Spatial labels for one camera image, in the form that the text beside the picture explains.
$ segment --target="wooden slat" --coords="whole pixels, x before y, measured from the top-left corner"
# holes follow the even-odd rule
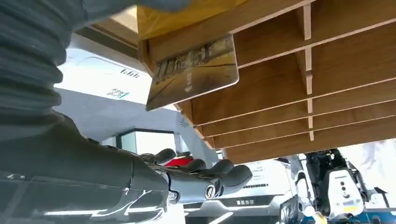
[[[283,15],[235,34],[239,67],[260,63],[396,21],[394,0],[318,0],[313,2],[311,7],[312,38],[308,41],[297,36],[293,21],[282,17]]]
[[[294,53],[307,94],[312,94],[312,50],[311,48]]]
[[[282,123],[308,116],[306,103],[300,102],[246,116],[227,119],[202,126],[204,136],[215,136],[251,128]]]
[[[309,98],[307,100],[307,111],[308,113],[313,113],[313,99]]]
[[[303,33],[304,40],[311,38],[311,4],[296,9],[297,19]]]
[[[182,109],[181,114],[184,116],[184,118],[190,123],[190,125],[193,125],[193,115],[192,115],[192,104],[190,100],[186,100],[183,102],[180,102],[177,104],[179,108]]]
[[[396,23],[314,47],[313,95],[395,79],[395,52]]]
[[[208,146],[209,149],[214,149],[213,138],[205,138],[204,143]]]
[[[315,140],[306,134],[263,141],[226,149],[227,158],[235,164],[330,148],[379,141],[396,137],[396,117],[373,120],[350,126],[315,132]]]
[[[276,139],[284,136],[308,132],[306,119],[299,119],[278,125],[264,126],[241,132],[213,137],[215,148],[233,147],[251,142]]]
[[[280,123],[272,126],[264,126],[256,129],[224,134],[213,137],[215,148],[227,148],[239,145],[245,145],[253,142],[267,141],[286,136],[292,136],[301,133],[310,133],[332,127],[345,126],[360,122],[366,122],[374,119],[383,119],[396,115],[396,101],[390,101],[382,104],[370,105],[366,107],[355,108],[315,117],[309,117],[308,121],[313,119],[313,125],[306,124],[305,119],[294,120]]]
[[[149,46],[147,40],[141,40],[138,42],[138,54],[139,54],[139,61],[146,69],[146,72],[151,76],[154,77],[154,69],[156,65],[151,60],[149,55]]]
[[[301,102],[253,113],[247,116],[211,123],[202,126],[202,128],[204,136],[215,136],[237,132],[238,130],[248,130],[261,126],[279,124],[286,121],[307,118],[309,116],[318,116],[375,105],[395,99],[396,81],[393,80],[317,98],[313,101],[315,112],[312,115],[306,112],[305,102]],[[315,121],[315,127],[319,129],[323,128],[317,121]]]
[[[310,131],[310,132],[309,132],[309,135],[310,135],[310,140],[311,140],[311,141],[314,141],[314,140],[315,140],[314,132],[313,132],[313,131]]]
[[[315,130],[359,123],[367,120],[381,119],[396,115],[396,101],[358,107],[335,113],[313,117]]]
[[[313,117],[308,117],[308,128],[313,128]]]
[[[389,81],[396,78],[396,23],[312,51],[312,98]],[[203,125],[306,100],[298,76],[292,55],[240,69],[240,81],[235,86],[192,100],[193,122]]]
[[[396,80],[316,98],[314,114],[341,111],[396,99]]]
[[[250,66],[239,73],[236,85],[192,100],[195,125],[306,99],[293,55]]]
[[[314,0],[248,0],[191,26],[149,40],[150,55],[158,62],[181,52],[236,33],[289,12]]]

